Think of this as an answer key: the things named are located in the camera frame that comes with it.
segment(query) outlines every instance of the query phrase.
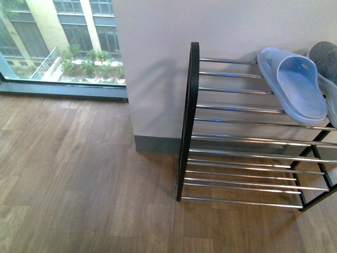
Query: balcony railing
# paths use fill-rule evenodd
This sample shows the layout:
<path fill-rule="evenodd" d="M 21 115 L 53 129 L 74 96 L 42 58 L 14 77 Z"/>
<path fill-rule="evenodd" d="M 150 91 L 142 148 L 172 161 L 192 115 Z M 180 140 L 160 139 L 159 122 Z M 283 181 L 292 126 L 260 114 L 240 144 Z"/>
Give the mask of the balcony railing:
<path fill-rule="evenodd" d="M 37 81 L 41 80 L 42 77 L 45 75 L 45 73 L 49 70 L 49 68 L 55 63 L 55 61 L 59 57 L 60 53 L 57 47 L 55 47 L 29 79 Z"/>

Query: building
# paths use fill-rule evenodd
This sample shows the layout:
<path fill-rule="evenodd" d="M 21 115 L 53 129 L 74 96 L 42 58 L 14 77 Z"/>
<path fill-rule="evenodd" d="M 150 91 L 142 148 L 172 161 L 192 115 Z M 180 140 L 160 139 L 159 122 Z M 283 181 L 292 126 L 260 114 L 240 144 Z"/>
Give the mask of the building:
<path fill-rule="evenodd" d="M 57 48 L 119 50 L 111 0 L 1 0 L 0 52 L 12 66 L 40 66 Z"/>

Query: shoe rack shelf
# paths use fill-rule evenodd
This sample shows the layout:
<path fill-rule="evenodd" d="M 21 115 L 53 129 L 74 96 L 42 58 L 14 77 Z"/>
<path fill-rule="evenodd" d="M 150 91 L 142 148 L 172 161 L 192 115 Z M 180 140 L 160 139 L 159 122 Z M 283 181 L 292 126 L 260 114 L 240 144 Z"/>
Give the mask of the shoe rack shelf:
<path fill-rule="evenodd" d="M 238 120 L 229 119 L 223 117 L 221 119 L 196 117 L 198 110 L 217 110 L 217 111 L 230 111 L 233 113 L 266 113 L 266 114 L 285 114 L 283 110 L 275 109 L 260 109 L 260 108 L 242 108 L 232 107 L 226 105 L 208 105 L 201 104 L 198 101 L 199 92 L 218 92 L 218 93 L 241 93 L 251 95 L 273 95 L 272 91 L 257 91 L 249 89 L 218 89 L 211 87 L 200 87 L 199 77 L 203 76 L 219 76 L 224 77 L 224 81 L 232 78 L 240 79 L 256 79 L 263 82 L 263 76 L 252 74 L 233 74 L 233 73 L 216 73 L 216 72 L 201 72 L 200 62 L 212 63 L 230 63 L 230 64 L 245 64 L 245 65 L 257 65 L 254 61 L 232 61 L 232 60 L 220 60 L 220 59 L 206 59 L 200 58 L 199 44 L 197 42 L 191 43 L 189 70 L 187 78 L 187 89 L 185 98 L 185 111 L 183 119 L 183 131 L 181 138 L 179 164 L 177 172 L 177 187 L 176 187 L 176 200 L 204 200 L 204 201 L 216 201 L 216 202 L 228 202 L 228 203 L 243 203 L 251 205 L 264 205 L 264 206 L 276 206 L 297 208 L 301 211 L 305 211 L 308 208 L 319 203 L 329 195 L 337 191 L 337 184 L 333 183 L 326 164 L 334 165 L 337 167 L 337 160 L 322 159 L 319 153 L 318 146 L 323 145 L 325 148 L 334 149 L 337 148 L 337 143 L 323 142 L 323 139 L 332 131 L 336 131 L 336 128 L 328 123 L 326 126 L 311 126 L 302 124 L 288 124 L 288 123 L 270 123 L 251 120 Z M 195 122 L 204 122 L 204 124 L 220 124 L 221 128 L 225 129 L 228 124 L 236 125 L 248 125 L 255 128 L 267 127 L 267 128 L 286 128 L 286 129 L 299 129 L 304 131 L 315 131 L 316 137 L 312 141 L 303 140 L 290 140 L 290 139 L 267 139 L 267 138 L 255 138 L 252 136 L 236 137 L 232 135 L 217 134 L 217 133 L 198 133 L 193 132 L 193 126 Z M 273 153 L 254 153 L 254 152 L 241 152 L 233 150 L 223 149 L 210 149 L 206 144 L 206 148 L 193 148 L 191 142 L 197 141 L 199 143 L 207 143 L 215 141 L 221 143 L 222 147 L 226 148 L 228 143 L 236 143 L 238 145 L 249 145 L 251 143 L 259 143 L 267 147 L 268 145 L 292 145 L 297 147 L 303 147 L 302 152 L 297 156 L 282 155 Z M 249 159 L 249 162 L 241 162 L 245 159 Z M 299 169 L 300 164 L 313 164 L 316 170 L 303 170 Z M 228 169 L 237 170 L 240 173 L 228 173 Z M 284 178 L 275 175 L 286 175 Z M 300 176 L 305 175 L 307 177 L 320 177 L 322 182 L 324 181 L 324 187 L 312 187 L 303 186 L 300 181 Z M 229 177 L 230 180 L 223 180 L 223 177 Z M 269 203 L 269 202 L 256 202 L 256 201 L 242 201 L 240 198 L 235 199 L 219 199 L 202 196 L 190 196 L 191 193 L 183 190 L 184 186 L 190 188 L 198 188 L 198 190 L 190 191 L 192 194 L 203 192 L 206 188 L 218 188 L 218 189 L 230 189 L 236 191 L 239 196 L 241 191 L 254 192 L 256 194 L 284 194 L 286 196 L 298 196 L 296 197 L 298 204 L 283 204 L 283 203 Z M 308 192 L 315 192 L 310 194 L 314 196 L 311 200 L 307 201 L 306 195 Z"/>

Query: white wall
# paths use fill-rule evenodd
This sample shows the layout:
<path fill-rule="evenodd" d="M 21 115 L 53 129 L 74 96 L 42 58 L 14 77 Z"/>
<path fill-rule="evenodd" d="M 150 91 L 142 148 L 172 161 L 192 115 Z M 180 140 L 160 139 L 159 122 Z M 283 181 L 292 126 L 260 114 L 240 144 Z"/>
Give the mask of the white wall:
<path fill-rule="evenodd" d="M 135 135 L 181 137 L 192 41 L 200 43 L 201 57 L 245 60 L 255 60 L 268 45 L 304 54 L 319 41 L 337 44 L 336 0 L 113 0 L 113 4 Z M 212 100 L 209 96 L 203 94 L 202 99 Z M 263 100 L 232 102 L 258 105 Z"/>

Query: blue plastic slide sandal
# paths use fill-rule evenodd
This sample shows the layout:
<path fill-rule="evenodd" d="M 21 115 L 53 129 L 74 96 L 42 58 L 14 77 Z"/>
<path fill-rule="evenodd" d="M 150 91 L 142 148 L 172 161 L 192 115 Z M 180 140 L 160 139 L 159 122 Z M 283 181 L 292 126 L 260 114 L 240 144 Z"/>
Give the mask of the blue plastic slide sandal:
<path fill-rule="evenodd" d="M 318 86 L 313 61 L 276 46 L 265 47 L 257 55 L 260 71 L 283 110 L 306 124 L 322 123 L 328 113 Z"/>
<path fill-rule="evenodd" d="M 337 45 L 319 42 L 310 50 L 308 58 L 317 66 L 318 85 L 326 96 L 328 118 L 337 128 Z"/>

